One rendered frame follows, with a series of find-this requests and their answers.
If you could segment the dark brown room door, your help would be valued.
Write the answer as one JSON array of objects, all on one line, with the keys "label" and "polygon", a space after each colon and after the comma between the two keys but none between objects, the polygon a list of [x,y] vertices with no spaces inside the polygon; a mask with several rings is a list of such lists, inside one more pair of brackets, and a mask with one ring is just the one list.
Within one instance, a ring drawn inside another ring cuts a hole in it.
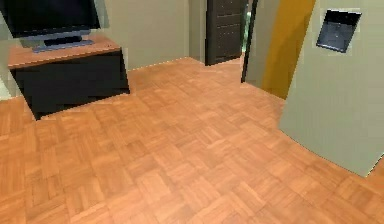
[{"label": "dark brown room door", "polygon": [[207,0],[205,65],[239,58],[248,0]]}]

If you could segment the yellow room door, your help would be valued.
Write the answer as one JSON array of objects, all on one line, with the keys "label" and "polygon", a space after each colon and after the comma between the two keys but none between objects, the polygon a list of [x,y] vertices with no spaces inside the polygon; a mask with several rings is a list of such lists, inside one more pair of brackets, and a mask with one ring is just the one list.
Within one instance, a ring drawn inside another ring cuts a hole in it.
[{"label": "yellow room door", "polygon": [[280,0],[261,88],[286,99],[316,0]]}]

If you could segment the black cabinet with wooden top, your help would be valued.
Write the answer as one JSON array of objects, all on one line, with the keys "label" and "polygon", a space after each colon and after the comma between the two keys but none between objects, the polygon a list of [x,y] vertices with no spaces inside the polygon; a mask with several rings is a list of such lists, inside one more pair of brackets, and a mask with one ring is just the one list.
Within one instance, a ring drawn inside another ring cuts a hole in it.
[{"label": "black cabinet with wooden top", "polygon": [[9,50],[8,68],[35,119],[130,92],[122,48],[101,34],[89,39],[41,53]]}]

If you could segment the black television set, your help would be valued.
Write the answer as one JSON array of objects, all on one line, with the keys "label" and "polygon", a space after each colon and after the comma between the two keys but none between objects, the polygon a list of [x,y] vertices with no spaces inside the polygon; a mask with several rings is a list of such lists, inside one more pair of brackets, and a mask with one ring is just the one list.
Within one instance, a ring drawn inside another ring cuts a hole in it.
[{"label": "black television set", "polygon": [[0,13],[14,38],[39,41],[34,53],[91,45],[100,28],[94,0],[0,0]]}]

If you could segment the dark framed wall picture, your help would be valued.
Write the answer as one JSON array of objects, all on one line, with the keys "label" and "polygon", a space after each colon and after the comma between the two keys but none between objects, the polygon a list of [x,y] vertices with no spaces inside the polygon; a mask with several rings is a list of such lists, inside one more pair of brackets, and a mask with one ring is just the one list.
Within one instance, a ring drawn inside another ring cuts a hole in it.
[{"label": "dark framed wall picture", "polygon": [[316,45],[345,53],[353,38],[360,17],[360,12],[328,9]]}]

